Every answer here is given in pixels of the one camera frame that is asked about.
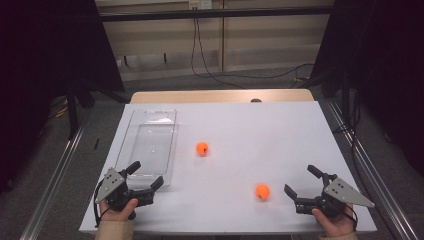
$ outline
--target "gray floor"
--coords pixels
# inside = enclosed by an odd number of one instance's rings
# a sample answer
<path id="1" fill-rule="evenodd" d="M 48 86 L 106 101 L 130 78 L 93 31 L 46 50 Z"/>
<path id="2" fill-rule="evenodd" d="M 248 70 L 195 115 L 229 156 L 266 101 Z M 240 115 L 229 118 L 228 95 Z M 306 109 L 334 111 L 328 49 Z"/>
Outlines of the gray floor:
<path id="1" fill-rule="evenodd" d="M 311 67 L 298 71 L 298 76 L 308 76 Z M 251 70 L 232 72 L 232 74 L 274 76 L 284 73 L 287 69 Z M 217 77 L 220 81 L 231 82 L 243 88 L 289 88 L 293 84 L 299 85 L 293 78 L 296 73 L 278 78 L 240 78 Z M 236 87 L 222 84 L 211 78 L 200 78 L 193 75 L 179 77 L 165 77 L 125 82 L 126 95 L 131 96 L 135 91 L 153 90 L 193 90 L 193 89 L 235 89 Z M 321 95 L 320 87 L 310 89 L 316 100 L 319 101 L 323 112 L 332 129 L 337 128 L 328 105 L 328 99 Z M 41 219 L 42 227 L 37 233 L 39 239 L 93 239 L 89 234 L 78 232 L 83 214 L 88 205 L 91 192 L 96 185 L 97 178 L 103 167 L 108 150 L 112 143 L 117 124 L 123 111 L 123 105 L 93 93 L 97 99 L 95 107 L 88 112 L 89 121 L 79 141 L 78 148 L 73 154 L 72 161 L 63 175 L 60 189 L 55 194 L 49 212 L 45 219 Z M 79 108 L 79 115 L 87 113 Z M 50 119 L 34 148 L 31 159 L 21 174 L 14 181 L 14 189 L 3 193 L 0 197 L 0 239 L 18 239 L 27 225 L 31 214 L 34 212 L 43 191 L 57 166 L 61 155 L 68 144 L 67 137 L 69 125 L 67 115 L 61 118 Z M 414 231 L 419 237 L 424 237 L 424 178 L 410 167 L 402 151 L 392 143 L 386 141 L 384 130 L 380 128 L 372 113 L 366 106 L 362 108 L 362 118 L 357 129 L 358 139 L 364 145 L 367 153 L 378 169 L 387 187 L 394 195 L 396 201 L 405 212 Z M 343 134 L 335 134 L 337 143 L 345 156 L 352 174 L 359 179 L 362 176 L 364 185 L 370 192 L 370 197 L 376 202 L 381 214 L 371 210 L 371 215 L 376 222 L 378 231 L 360 235 L 360 239 L 401 239 L 395 226 L 391 223 L 381 201 L 361 170 L 359 175 L 355 171 L 349 144 Z M 394 232 L 392 238 L 387 227 Z M 210 236 L 202 237 L 175 237 L 141 236 L 147 239 L 212 239 Z M 283 239 L 282 236 L 243 236 L 242 239 Z M 316 235 L 298 236 L 298 239 L 317 239 Z"/>

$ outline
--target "sleeve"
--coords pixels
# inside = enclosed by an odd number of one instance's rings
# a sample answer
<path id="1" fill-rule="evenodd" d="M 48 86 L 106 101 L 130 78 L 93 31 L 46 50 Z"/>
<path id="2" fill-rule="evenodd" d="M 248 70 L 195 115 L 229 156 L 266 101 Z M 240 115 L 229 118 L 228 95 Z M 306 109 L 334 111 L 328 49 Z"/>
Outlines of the sleeve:
<path id="1" fill-rule="evenodd" d="M 131 221 L 101 221 L 96 240 L 132 240 L 134 226 Z"/>
<path id="2" fill-rule="evenodd" d="M 358 238 L 356 237 L 356 234 L 354 232 L 350 233 L 348 235 L 341 236 L 341 237 L 330 237 L 330 238 L 328 238 L 328 237 L 325 237 L 325 236 L 319 236 L 319 239 L 320 240 L 358 240 Z"/>

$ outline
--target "robotic hand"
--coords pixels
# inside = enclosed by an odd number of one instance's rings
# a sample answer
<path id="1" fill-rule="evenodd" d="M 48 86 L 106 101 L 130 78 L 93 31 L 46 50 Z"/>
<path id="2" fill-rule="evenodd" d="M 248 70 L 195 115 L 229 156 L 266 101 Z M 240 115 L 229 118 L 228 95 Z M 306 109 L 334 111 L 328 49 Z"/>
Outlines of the robotic hand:
<path id="1" fill-rule="evenodd" d="M 138 199 L 137 207 L 153 204 L 153 197 L 156 190 L 158 190 L 164 183 L 162 176 L 157 178 L 156 181 L 150 185 L 150 189 L 138 191 L 128 189 L 128 185 L 126 183 L 128 175 L 133 174 L 140 168 L 140 166 L 140 162 L 137 161 L 131 164 L 127 169 L 120 172 L 117 172 L 113 168 L 109 168 L 108 172 L 105 174 L 105 178 L 97 185 L 93 198 L 94 214 L 96 216 L 97 226 L 101 219 L 97 212 L 97 204 L 99 204 L 103 199 L 105 199 L 109 204 L 110 209 L 114 211 L 122 211 L 127 203 L 133 198 Z M 133 220 L 135 216 L 136 214 L 133 211 L 128 219 Z"/>
<path id="2" fill-rule="evenodd" d="M 284 186 L 284 192 L 294 201 L 296 213 L 312 215 L 312 209 L 318 208 L 328 218 L 336 218 L 345 214 L 346 203 L 375 207 L 374 203 L 341 178 L 338 178 L 336 174 L 329 175 L 323 173 L 313 165 L 308 165 L 308 171 L 318 179 L 322 178 L 324 188 L 321 192 L 321 196 L 317 196 L 313 199 L 298 198 L 296 192 L 286 184 Z"/>

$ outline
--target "wall outlet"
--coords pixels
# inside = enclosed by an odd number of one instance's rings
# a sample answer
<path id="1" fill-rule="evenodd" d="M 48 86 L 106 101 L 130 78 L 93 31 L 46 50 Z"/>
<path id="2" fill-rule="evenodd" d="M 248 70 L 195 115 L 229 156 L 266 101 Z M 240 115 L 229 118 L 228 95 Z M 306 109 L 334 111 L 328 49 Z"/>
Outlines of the wall outlet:
<path id="1" fill-rule="evenodd" d="M 188 1 L 188 10 L 198 10 L 198 9 L 200 9 L 200 0 Z"/>
<path id="2" fill-rule="evenodd" d="M 200 0 L 200 9 L 212 9 L 212 0 Z"/>
<path id="3" fill-rule="evenodd" d="M 189 10 L 212 9 L 212 0 L 190 0 L 188 1 Z"/>

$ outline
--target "orange ball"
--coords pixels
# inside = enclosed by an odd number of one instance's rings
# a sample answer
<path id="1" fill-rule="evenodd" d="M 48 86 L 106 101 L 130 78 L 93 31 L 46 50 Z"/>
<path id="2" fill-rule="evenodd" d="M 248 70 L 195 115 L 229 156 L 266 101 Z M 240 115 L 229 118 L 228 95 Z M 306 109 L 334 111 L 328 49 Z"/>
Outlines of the orange ball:
<path id="1" fill-rule="evenodd" d="M 269 187 L 265 184 L 259 184 L 256 187 L 256 196 L 261 199 L 267 199 L 270 193 L 271 191 L 269 190 Z"/>
<path id="2" fill-rule="evenodd" d="M 196 151 L 200 156 L 206 155 L 206 152 L 208 151 L 208 144 L 205 142 L 199 142 L 196 145 Z"/>

